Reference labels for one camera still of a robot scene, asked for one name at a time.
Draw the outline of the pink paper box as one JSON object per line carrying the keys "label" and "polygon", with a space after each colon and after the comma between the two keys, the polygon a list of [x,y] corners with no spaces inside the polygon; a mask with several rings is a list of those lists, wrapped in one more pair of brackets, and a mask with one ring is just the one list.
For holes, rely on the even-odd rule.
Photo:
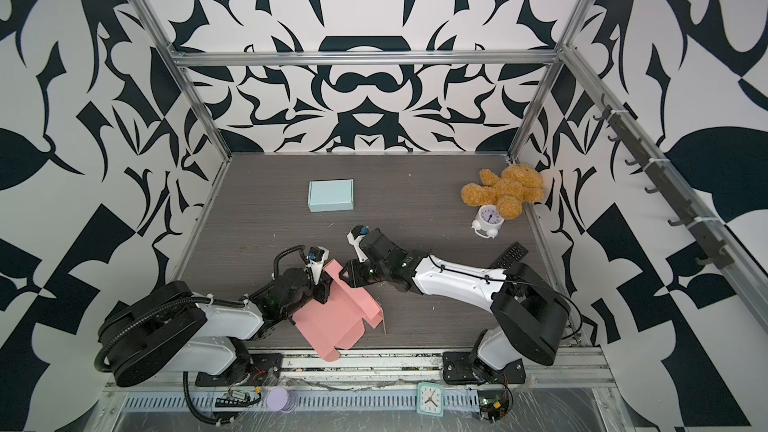
{"label": "pink paper box", "polygon": [[324,271],[333,279],[324,304],[309,301],[292,320],[317,355],[326,362],[340,358],[341,350],[351,349],[364,335],[365,325],[376,328],[384,320],[379,303],[364,289],[351,288],[339,274],[342,265],[333,260]]}

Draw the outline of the light blue paper box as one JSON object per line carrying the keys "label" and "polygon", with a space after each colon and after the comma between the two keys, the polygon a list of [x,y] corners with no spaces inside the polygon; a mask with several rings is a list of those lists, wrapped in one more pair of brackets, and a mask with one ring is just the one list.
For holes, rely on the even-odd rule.
{"label": "light blue paper box", "polygon": [[310,181],[307,205],[312,213],[353,210],[354,180]]}

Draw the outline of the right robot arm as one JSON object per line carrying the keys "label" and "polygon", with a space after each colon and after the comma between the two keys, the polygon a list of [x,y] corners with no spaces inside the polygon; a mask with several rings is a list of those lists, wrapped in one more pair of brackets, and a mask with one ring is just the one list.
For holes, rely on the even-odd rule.
{"label": "right robot arm", "polygon": [[352,288],[388,282],[403,292],[454,299],[493,315],[497,326],[484,331],[473,362],[494,372],[525,358],[554,364],[571,313],[567,298],[526,263],[477,268],[420,251],[407,251],[380,230],[356,226],[347,234],[357,257],[340,277]]}

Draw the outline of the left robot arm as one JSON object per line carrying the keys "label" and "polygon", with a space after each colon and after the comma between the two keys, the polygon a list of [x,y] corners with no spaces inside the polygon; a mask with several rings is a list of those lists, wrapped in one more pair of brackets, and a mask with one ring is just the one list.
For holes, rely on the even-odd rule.
{"label": "left robot arm", "polygon": [[238,300],[193,292],[173,281],[108,317],[98,330],[94,367],[120,387],[160,372],[196,373],[235,385],[255,368],[246,344],[268,336],[312,300],[325,302],[333,279],[312,266],[290,268]]}

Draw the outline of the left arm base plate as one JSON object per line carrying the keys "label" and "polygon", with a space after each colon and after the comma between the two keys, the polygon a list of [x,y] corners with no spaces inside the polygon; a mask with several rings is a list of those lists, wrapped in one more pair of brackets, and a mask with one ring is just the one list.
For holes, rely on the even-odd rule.
{"label": "left arm base plate", "polygon": [[210,375],[199,372],[194,380],[197,387],[263,386],[277,382],[281,375],[281,353],[251,354],[237,357],[222,373]]}

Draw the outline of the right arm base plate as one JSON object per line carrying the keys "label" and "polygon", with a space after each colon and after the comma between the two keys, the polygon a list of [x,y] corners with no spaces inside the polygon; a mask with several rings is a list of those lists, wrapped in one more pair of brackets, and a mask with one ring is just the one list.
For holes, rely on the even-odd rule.
{"label": "right arm base plate", "polygon": [[442,379],[449,385],[524,384],[527,379],[521,359],[495,370],[480,361],[472,352],[444,352]]}

